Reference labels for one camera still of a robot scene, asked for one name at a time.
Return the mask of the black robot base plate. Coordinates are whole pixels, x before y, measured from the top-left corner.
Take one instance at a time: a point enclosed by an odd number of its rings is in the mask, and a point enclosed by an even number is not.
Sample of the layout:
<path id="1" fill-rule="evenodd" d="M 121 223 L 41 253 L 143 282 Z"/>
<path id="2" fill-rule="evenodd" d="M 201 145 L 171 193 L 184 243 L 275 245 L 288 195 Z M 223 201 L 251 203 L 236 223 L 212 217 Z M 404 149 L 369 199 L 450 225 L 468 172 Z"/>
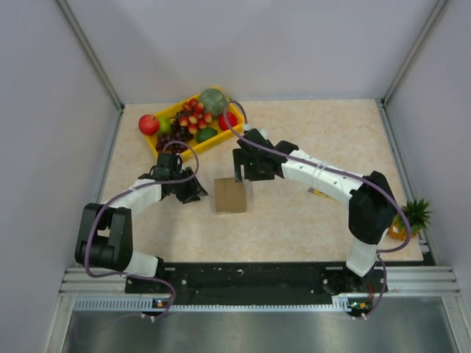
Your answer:
<path id="1" fill-rule="evenodd" d="M 176 305 L 328 304 L 332 296 L 372 297 L 387 289 L 380 265 L 358 277 L 337 262 L 167 263 Z"/>

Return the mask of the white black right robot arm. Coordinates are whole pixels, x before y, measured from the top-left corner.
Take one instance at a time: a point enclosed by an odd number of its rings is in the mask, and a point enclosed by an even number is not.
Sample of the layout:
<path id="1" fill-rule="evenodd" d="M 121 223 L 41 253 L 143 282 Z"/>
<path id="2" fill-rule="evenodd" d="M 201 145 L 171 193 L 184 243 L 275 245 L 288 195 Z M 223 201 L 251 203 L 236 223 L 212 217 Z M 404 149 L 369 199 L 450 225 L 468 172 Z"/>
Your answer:
<path id="1" fill-rule="evenodd" d="M 262 129 L 243 125 L 239 147 L 233 150 L 235 180 L 250 182 L 275 177 L 300 182 L 343 204 L 347 225 L 354 237 L 344 284 L 362 290 L 371 280 L 378 245 L 397 214 L 397 203 L 385 176 L 373 171 L 367 176 L 342 171 L 282 140 L 273 145 Z"/>

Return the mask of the brown cardboard express box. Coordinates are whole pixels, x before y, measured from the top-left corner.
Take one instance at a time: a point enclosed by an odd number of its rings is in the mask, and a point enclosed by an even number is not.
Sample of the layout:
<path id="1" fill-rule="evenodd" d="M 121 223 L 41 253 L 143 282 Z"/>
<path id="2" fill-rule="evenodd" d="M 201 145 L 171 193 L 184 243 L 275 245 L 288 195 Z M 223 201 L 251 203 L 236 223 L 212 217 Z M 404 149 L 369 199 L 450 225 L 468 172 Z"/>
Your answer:
<path id="1" fill-rule="evenodd" d="M 243 182 L 234 178 L 214 180 L 215 210 L 218 214 L 245 213 L 247 211 L 247 195 Z"/>

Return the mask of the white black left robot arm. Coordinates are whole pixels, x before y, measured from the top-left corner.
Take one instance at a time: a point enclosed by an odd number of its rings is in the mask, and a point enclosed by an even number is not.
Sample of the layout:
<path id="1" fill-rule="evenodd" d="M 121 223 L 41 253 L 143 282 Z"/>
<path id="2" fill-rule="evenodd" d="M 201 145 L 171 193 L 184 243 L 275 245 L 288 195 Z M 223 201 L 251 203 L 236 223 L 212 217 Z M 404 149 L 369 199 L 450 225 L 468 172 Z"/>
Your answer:
<path id="1" fill-rule="evenodd" d="M 178 154 L 162 153 L 148 172 L 104 204 L 89 203 L 82 211 L 74 258 L 86 267 L 141 277 L 150 291 L 167 281 L 164 261 L 133 245 L 133 221 L 148 207 L 174 195 L 182 204 L 199 201 L 208 192 Z"/>

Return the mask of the yellow utility knife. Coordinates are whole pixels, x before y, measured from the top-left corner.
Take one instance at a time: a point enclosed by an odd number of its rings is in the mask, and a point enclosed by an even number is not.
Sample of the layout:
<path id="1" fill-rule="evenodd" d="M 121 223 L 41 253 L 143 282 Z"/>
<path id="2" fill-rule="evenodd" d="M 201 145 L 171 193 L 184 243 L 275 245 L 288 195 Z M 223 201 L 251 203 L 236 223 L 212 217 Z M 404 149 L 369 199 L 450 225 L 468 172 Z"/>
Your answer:
<path id="1" fill-rule="evenodd" d="M 317 189 L 314 189 L 314 188 L 309 188 L 309 189 L 308 189 L 308 192 L 309 192 L 309 193 L 312 193 L 312 194 L 315 195 L 315 196 L 323 197 L 323 198 L 325 198 L 325 199 L 332 199 L 332 197 L 330 197 L 330 196 L 327 195 L 326 193 L 323 193 L 322 191 L 317 190 Z"/>

